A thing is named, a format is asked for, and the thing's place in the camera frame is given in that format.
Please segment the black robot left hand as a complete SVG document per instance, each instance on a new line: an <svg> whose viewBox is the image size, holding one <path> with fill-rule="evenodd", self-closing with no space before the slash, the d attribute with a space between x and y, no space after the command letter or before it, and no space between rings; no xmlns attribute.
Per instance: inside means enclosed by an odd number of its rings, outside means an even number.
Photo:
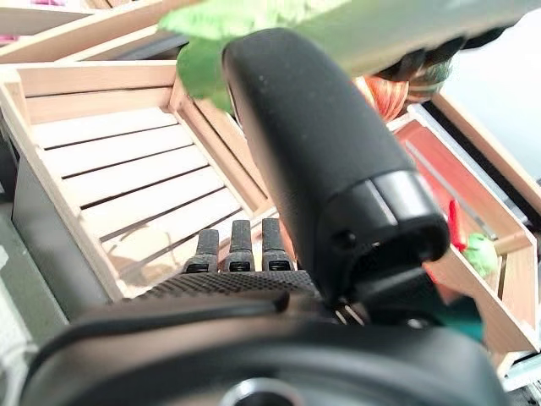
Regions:
<svg viewBox="0 0 541 406"><path fill-rule="evenodd" d="M418 49L375 76L394 82L409 81L424 70L451 60L459 51L479 48L495 41L508 28L509 26L494 28L475 37L458 36L434 49Z"/></svg>

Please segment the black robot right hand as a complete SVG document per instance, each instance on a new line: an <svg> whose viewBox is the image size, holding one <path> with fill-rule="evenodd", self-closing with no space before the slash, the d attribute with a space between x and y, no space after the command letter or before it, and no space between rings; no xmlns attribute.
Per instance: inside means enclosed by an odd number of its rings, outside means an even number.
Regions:
<svg viewBox="0 0 541 406"><path fill-rule="evenodd" d="M415 164L308 38L230 41L233 111L299 268L182 273L80 318L23 405L506 405L471 298L424 270L451 246Z"/></svg>

